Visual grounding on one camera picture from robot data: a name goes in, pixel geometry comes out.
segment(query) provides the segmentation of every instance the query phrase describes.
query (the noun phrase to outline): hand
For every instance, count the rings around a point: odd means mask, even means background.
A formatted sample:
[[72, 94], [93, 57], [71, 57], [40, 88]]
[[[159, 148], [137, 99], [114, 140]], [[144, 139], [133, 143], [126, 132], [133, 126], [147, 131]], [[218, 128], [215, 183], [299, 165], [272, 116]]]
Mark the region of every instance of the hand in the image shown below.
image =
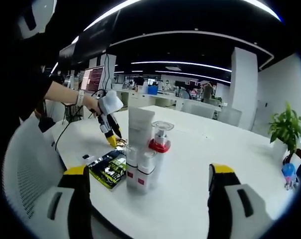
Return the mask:
[[84, 100], [83, 100], [83, 105], [87, 107], [87, 109], [89, 110], [94, 110], [96, 111], [96, 114], [98, 116], [101, 115], [101, 111], [99, 108], [99, 101], [91, 96], [84, 96]]

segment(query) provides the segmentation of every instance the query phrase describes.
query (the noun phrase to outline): office worker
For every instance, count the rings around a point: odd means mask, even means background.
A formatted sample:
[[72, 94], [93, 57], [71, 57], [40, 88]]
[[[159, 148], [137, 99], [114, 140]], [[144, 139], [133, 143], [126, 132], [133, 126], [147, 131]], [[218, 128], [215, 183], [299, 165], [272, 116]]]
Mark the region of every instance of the office worker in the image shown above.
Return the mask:
[[[76, 103], [79, 92], [68, 89], [45, 76], [40, 68], [41, 51], [45, 52], [43, 30], [54, 12], [53, 0], [29, 1], [23, 8], [24, 16], [14, 21], [14, 33], [8, 33], [5, 39], [15, 36], [0, 53], [0, 237], [8, 238], [11, 234], [28, 235], [10, 211], [2, 195], [2, 163], [8, 143], [15, 130], [20, 126], [20, 120], [26, 120], [35, 110], [38, 103], [48, 99], [63, 103]], [[82, 105], [94, 109], [100, 114], [98, 101], [93, 97], [79, 97]]]

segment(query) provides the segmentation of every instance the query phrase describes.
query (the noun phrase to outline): black ceiling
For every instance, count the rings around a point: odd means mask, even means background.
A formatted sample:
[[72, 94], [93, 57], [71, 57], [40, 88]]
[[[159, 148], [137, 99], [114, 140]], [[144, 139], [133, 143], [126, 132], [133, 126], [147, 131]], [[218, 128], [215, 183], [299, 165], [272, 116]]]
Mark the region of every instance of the black ceiling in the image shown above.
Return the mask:
[[[47, 31], [56, 35], [54, 54], [50, 63], [54, 65], [57, 52], [69, 45], [94, 19], [113, 6], [123, 2], [113, 1], [67, 1], [58, 0], [56, 12]], [[236, 37], [274, 55], [268, 65], [287, 57], [295, 49], [291, 35], [284, 25], [263, 10], [242, 0], [142, 0], [119, 14], [112, 43], [164, 31], [193, 31], [147, 36], [127, 41], [108, 48], [107, 53], [117, 56], [116, 71], [143, 70], [169, 71], [165, 66], [173, 64], [140, 64], [136, 61], [194, 62], [231, 69], [234, 47], [254, 52], [258, 64], [265, 63], [270, 55], [245, 43], [220, 36], [197, 34], [199, 31], [215, 32]], [[178, 65], [182, 72], [230, 80], [231, 73], [213, 68]]]

